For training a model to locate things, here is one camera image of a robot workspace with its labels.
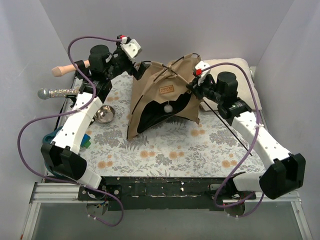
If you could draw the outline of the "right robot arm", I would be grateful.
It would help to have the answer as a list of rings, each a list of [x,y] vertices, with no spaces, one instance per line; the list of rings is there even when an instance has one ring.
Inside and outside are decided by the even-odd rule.
[[[230,198],[237,199],[248,191],[264,193],[274,200],[303,186],[305,158],[281,146],[257,122],[249,105],[238,97],[238,81],[234,73],[221,72],[216,81],[211,74],[196,75],[187,88],[197,99],[207,98],[217,103],[219,115],[253,145],[265,167],[263,173],[245,172],[231,177],[226,186]]]

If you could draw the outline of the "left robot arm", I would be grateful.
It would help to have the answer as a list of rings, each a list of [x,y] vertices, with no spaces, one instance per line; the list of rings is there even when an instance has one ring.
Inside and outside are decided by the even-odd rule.
[[[140,78],[146,65],[135,67],[141,52],[138,43],[119,43],[114,52],[105,45],[91,48],[87,61],[75,62],[78,78],[82,79],[79,92],[68,93],[75,98],[72,113],[50,143],[44,143],[41,153],[48,169],[89,188],[95,200],[106,196],[103,178],[89,169],[87,161],[79,156],[81,142],[94,115],[103,106],[111,88],[111,80],[127,72]]]

